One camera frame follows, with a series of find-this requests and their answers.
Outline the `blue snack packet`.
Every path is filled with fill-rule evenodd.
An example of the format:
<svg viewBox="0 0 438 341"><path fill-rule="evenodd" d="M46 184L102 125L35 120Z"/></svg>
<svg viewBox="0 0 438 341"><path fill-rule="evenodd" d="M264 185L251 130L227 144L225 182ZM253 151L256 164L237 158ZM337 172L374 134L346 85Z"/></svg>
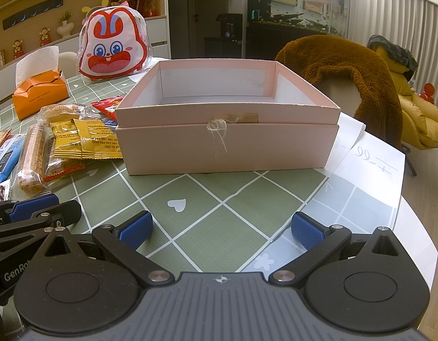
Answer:
<svg viewBox="0 0 438 341"><path fill-rule="evenodd" d="M25 135L18 134L6 140L0 148L0 183L5 181L17 164Z"/></svg>

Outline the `square cracker stack pack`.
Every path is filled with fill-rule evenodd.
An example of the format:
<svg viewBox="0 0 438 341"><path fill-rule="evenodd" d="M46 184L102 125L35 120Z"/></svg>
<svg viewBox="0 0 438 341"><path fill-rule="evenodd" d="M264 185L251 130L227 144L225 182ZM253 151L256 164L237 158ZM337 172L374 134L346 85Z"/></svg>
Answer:
<svg viewBox="0 0 438 341"><path fill-rule="evenodd" d="M67 176L86 168L86 164L80 159L60 159L49 157L44 174L44 181L51 182L55 179Z"/></svg>

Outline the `brown fuzzy blanket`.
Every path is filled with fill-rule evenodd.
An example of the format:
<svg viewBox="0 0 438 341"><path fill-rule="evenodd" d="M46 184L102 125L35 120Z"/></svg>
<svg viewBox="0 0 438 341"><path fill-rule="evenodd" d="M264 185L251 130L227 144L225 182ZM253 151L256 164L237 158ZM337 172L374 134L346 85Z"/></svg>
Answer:
<svg viewBox="0 0 438 341"><path fill-rule="evenodd" d="M361 97L354 118L373 136L397 149L402 147L402 108L381 56L347 39L311 35L288 42L275 60L312 85L337 78L354 82Z"/></svg>

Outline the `glass fish tank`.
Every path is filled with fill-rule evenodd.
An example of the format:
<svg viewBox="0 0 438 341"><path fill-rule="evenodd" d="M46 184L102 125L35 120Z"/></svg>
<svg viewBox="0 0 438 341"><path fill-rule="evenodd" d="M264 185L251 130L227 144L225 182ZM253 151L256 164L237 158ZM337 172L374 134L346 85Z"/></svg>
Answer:
<svg viewBox="0 0 438 341"><path fill-rule="evenodd" d="M348 17L336 0L247 0L248 59L275 59L290 41L347 35Z"/></svg>

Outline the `long biscuit roll pack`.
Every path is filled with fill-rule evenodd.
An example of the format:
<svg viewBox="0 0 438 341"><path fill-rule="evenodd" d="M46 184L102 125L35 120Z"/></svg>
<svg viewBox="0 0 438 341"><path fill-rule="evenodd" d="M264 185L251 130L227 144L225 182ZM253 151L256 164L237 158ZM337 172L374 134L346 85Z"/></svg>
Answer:
<svg viewBox="0 0 438 341"><path fill-rule="evenodd" d="M12 185L16 199L46 191L45 172L46 127L37 122L28 128Z"/></svg>

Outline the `orange tissue pack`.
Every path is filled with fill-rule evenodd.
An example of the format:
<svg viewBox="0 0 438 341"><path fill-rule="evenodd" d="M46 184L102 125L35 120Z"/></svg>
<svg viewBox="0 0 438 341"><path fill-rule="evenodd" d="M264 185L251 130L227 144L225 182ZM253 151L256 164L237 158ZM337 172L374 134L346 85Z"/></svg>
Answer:
<svg viewBox="0 0 438 341"><path fill-rule="evenodd" d="M65 76L59 70L59 47L44 46L20 60L15 85L12 101L20 121L43 106L67 99Z"/></svg>

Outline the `red snack packet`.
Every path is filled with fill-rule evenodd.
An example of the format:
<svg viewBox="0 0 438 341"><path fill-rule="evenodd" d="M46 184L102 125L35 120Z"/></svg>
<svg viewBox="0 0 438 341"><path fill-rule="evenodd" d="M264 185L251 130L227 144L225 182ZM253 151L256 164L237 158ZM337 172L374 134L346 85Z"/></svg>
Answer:
<svg viewBox="0 0 438 341"><path fill-rule="evenodd" d="M122 100L123 97L121 95L118 95L116 97L102 99L97 102L92 102L91 106L116 122L117 121L116 109Z"/></svg>

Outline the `white vase figurine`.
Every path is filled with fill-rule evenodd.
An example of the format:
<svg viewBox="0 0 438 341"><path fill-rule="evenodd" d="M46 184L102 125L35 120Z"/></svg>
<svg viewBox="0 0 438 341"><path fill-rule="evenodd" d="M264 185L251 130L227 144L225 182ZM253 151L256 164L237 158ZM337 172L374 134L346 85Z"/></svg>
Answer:
<svg viewBox="0 0 438 341"><path fill-rule="evenodd" d="M72 13L70 11L65 11L58 19L60 26L56 29L56 32L62 37L66 38L71 35L75 23L70 21Z"/></svg>

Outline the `beige dining chair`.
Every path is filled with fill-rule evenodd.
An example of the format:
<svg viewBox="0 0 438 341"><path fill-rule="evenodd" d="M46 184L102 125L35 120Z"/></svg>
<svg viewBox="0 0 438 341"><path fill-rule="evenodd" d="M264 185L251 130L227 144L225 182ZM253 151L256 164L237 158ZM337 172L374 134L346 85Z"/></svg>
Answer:
<svg viewBox="0 0 438 341"><path fill-rule="evenodd" d="M76 55L76 52L59 53L59 70L64 74L66 79L78 74Z"/></svg>

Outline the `white paper sheet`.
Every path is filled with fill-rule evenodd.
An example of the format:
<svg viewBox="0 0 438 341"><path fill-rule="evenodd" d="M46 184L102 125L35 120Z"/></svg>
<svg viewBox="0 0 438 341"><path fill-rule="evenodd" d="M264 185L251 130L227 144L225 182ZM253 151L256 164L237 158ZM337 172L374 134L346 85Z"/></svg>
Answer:
<svg viewBox="0 0 438 341"><path fill-rule="evenodd" d="M338 133L331 149L330 156L324 167L326 176L330 176L352 149L366 125L355 118L341 113L338 119Z"/></svg>

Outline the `black water dispenser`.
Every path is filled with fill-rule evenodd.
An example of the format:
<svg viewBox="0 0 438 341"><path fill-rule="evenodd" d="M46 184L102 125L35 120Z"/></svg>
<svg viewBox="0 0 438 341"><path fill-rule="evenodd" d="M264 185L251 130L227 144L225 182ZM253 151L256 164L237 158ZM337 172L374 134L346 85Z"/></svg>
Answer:
<svg viewBox="0 0 438 341"><path fill-rule="evenodd" d="M240 13L219 14L219 37L204 38L204 56L206 58L241 58L243 15Z"/></svg>

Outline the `yellow snack packets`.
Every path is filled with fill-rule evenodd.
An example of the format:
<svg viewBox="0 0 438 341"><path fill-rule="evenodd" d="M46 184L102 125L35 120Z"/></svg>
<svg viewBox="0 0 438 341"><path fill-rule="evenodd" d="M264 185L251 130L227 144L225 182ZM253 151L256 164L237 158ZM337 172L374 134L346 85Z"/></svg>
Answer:
<svg viewBox="0 0 438 341"><path fill-rule="evenodd" d="M72 119L51 124L54 155L62 159L121 159L115 134L100 119Z"/></svg>

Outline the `rabbit face plastic bag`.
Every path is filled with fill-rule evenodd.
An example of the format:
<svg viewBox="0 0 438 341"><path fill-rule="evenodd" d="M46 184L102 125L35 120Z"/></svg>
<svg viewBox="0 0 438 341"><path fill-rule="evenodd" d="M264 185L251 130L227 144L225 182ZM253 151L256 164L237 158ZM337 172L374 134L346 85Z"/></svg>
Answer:
<svg viewBox="0 0 438 341"><path fill-rule="evenodd" d="M151 58L146 22L126 5L98 9L82 27L77 69L92 81L142 72Z"/></svg>

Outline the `pink cardboard box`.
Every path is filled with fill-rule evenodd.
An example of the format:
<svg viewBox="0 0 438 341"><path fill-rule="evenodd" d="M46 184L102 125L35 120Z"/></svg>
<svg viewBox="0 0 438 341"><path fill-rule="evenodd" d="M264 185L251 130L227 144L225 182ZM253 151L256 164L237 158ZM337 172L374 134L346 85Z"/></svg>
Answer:
<svg viewBox="0 0 438 341"><path fill-rule="evenodd" d="M275 61L177 59L154 65L116 110L131 175L325 166L340 109Z"/></svg>

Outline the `round bread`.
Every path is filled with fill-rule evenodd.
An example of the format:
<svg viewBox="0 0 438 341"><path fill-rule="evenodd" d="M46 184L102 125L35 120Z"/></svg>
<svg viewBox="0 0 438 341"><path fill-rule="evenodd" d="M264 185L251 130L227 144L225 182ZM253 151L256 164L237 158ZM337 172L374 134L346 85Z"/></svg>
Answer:
<svg viewBox="0 0 438 341"><path fill-rule="evenodd" d="M63 122L77 119L100 119L91 105L82 105L77 103L54 104L41 107L38 112L38 121L46 126L54 122Z"/></svg>

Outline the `green checkered tablecloth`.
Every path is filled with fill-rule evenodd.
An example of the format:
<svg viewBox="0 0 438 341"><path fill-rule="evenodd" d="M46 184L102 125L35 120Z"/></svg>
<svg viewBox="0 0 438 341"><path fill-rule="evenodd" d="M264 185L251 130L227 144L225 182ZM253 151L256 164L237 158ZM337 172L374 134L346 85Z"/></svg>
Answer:
<svg viewBox="0 0 438 341"><path fill-rule="evenodd" d="M49 189L81 205L75 234L149 210L153 234L140 253L173 273L271 273L304 251L290 232L299 210L354 233L394 227L404 170L402 152L362 131L330 176L324 168L131 176L123 161L106 160Z"/></svg>

